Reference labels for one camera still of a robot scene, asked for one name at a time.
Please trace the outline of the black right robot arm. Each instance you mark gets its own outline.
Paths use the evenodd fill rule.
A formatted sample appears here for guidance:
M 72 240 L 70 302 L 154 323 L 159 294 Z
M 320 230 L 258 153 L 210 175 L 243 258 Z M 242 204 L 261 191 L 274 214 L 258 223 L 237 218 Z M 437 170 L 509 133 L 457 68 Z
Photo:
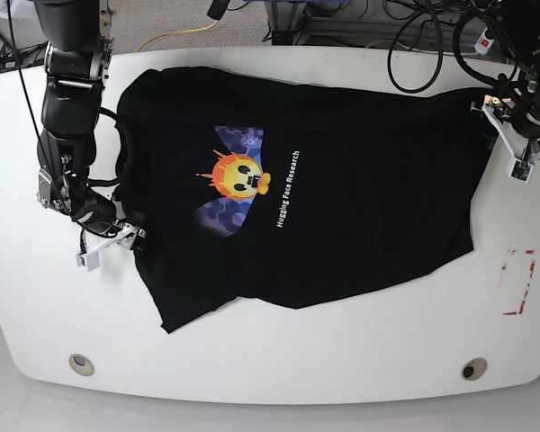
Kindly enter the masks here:
M 100 252 L 117 244 L 128 250 L 145 236 L 138 223 L 119 216 L 116 203 L 96 190 L 128 179 L 134 147 L 127 126 L 117 121 L 121 155 L 113 179 L 93 179 L 95 126 L 99 117 L 117 120 L 102 106 L 113 42 L 102 34 L 97 1 L 37 1 L 40 27 L 48 40 L 44 67 L 46 89 L 37 198 L 46 209 L 68 216 L 81 231 L 76 261 L 87 270 L 100 265 Z

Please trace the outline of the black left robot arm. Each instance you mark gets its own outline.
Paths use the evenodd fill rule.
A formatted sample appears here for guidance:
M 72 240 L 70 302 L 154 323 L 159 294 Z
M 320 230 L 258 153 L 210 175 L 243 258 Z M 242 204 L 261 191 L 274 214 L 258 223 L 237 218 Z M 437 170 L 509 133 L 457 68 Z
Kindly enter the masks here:
M 540 160 L 540 1 L 426 1 L 411 4 L 413 14 L 393 37 L 386 67 L 392 85 L 404 94 L 415 95 L 437 80 L 444 62 L 445 36 L 438 17 L 442 12 L 459 13 L 452 33 L 452 55 L 469 77 L 491 87 L 495 95 L 486 98 L 481 110 L 499 131 L 517 163 L 529 167 Z M 392 71 L 392 54 L 403 32 L 418 18 L 429 15 L 436 30 L 437 60 L 433 75 L 423 86 L 406 88 Z M 512 62 L 510 76 L 487 76 L 471 67 L 461 51 L 461 36 L 467 23 L 480 20 L 485 30 L 474 45 L 484 55 L 494 43 Z

